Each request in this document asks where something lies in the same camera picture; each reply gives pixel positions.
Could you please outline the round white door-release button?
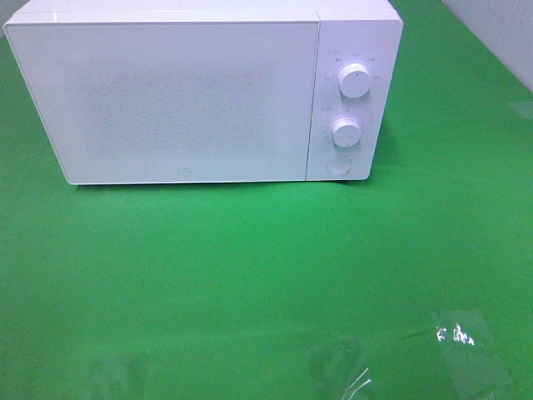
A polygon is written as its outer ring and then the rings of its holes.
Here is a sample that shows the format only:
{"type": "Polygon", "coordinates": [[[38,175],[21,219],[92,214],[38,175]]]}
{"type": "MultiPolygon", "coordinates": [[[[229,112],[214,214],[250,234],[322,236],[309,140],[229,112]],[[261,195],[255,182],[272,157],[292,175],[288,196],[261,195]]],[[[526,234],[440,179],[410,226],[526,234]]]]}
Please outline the round white door-release button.
{"type": "Polygon", "coordinates": [[[344,155],[338,155],[327,162],[326,169],[329,173],[337,176],[345,176],[351,171],[351,159],[344,155]]]}

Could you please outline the white timer knob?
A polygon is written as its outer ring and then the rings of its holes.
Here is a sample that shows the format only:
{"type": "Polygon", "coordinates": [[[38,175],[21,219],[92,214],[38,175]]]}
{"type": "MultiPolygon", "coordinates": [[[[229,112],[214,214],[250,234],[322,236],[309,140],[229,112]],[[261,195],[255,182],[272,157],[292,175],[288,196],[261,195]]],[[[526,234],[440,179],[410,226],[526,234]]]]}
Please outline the white timer knob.
{"type": "Polygon", "coordinates": [[[361,124],[351,117],[339,118],[332,125],[331,136],[336,146],[340,148],[353,147],[361,140],[361,124]]]}

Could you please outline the white microwave door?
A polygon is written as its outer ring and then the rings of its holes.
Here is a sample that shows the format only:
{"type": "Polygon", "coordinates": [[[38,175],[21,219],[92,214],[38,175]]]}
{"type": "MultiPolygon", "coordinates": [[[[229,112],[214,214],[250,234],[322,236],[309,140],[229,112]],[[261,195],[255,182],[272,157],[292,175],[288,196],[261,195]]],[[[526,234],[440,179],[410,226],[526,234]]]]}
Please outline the white microwave door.
{"type": "Polygon", "coordinates": [[[68,183],[306,177],[316,22],[6,30],[68,183]]]}

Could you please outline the upper white power knob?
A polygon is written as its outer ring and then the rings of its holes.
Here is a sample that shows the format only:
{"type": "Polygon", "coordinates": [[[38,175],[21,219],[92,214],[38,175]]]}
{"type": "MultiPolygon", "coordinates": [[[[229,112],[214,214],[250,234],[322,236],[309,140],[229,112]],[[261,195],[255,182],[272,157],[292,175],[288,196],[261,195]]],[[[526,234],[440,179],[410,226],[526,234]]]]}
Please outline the upper white power knob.
{"type": "Polygon", "coordinates": [[[360,98],[371,88],[371,74],[362,62],[351,62],[338,73],[338,86],[347,98],[360,98]]]}

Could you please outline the white microwave oven body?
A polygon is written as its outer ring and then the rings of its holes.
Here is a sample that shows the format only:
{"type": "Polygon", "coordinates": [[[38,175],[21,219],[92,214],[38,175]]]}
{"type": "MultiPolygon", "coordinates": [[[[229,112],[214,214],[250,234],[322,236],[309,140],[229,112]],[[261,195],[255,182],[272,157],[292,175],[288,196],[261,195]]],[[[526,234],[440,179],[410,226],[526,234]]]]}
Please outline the white microwave oven body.
{"type": "Polygon", "coordinates": [[[7,38],[9,23],[298,22],[319,27],[306,177],[301,181],[366,179],[404,27],[388,1],[30,1],[5,22],[4,32],[7,38]],[[353,62],[364,63],[371,74],[371,88],[359,98],[345,97],[338,86],[338,73],[353,62]],[[332,125],[343,117],[361,124],[361,140],[353,147],[332,141],[332,125]],[[338,155],[351,159],[345,176],[326,169],[338,155]]]}

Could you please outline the clear tape patch centre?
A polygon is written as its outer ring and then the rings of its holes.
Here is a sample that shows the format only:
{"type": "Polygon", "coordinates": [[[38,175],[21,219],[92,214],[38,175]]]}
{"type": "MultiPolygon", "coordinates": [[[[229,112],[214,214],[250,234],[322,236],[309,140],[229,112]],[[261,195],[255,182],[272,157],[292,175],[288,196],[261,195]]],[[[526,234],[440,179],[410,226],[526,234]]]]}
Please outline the clear tape patch centre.
{"type": "Polygon", "coordinates": [[[364,399],[372,384],[358,337],[326,340],[309,353],[315,399],[364,399]]]}

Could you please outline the clear tape patch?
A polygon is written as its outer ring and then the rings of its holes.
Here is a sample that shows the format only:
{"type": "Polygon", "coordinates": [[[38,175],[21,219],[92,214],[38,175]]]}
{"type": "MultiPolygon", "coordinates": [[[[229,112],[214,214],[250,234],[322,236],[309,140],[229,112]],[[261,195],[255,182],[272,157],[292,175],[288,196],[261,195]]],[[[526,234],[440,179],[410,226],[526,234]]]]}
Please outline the clear tape patch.
{"type": "Polygon", "coordinates": [[[372,384],[358,337],[326,340],[309,353],[315,399],[364,399],[372,384]]]}
{"type": "Polygon", "coordinates": [[[435,338],[460,399],[507,399],[513,381],[478,309],[431,314],[435,338]]]}

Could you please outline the clear tape patch right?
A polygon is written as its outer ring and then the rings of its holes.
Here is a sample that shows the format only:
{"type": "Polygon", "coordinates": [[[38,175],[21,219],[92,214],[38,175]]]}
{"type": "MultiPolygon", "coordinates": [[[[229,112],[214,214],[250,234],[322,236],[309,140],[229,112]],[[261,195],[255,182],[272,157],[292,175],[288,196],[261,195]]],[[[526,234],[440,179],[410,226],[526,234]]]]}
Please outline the clear tape patch right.
{"type": "Polygon", "coordinates": [[[460,399],[507,399],[513,381],[478,309],[431,314],[435,338],[460,399]]]}

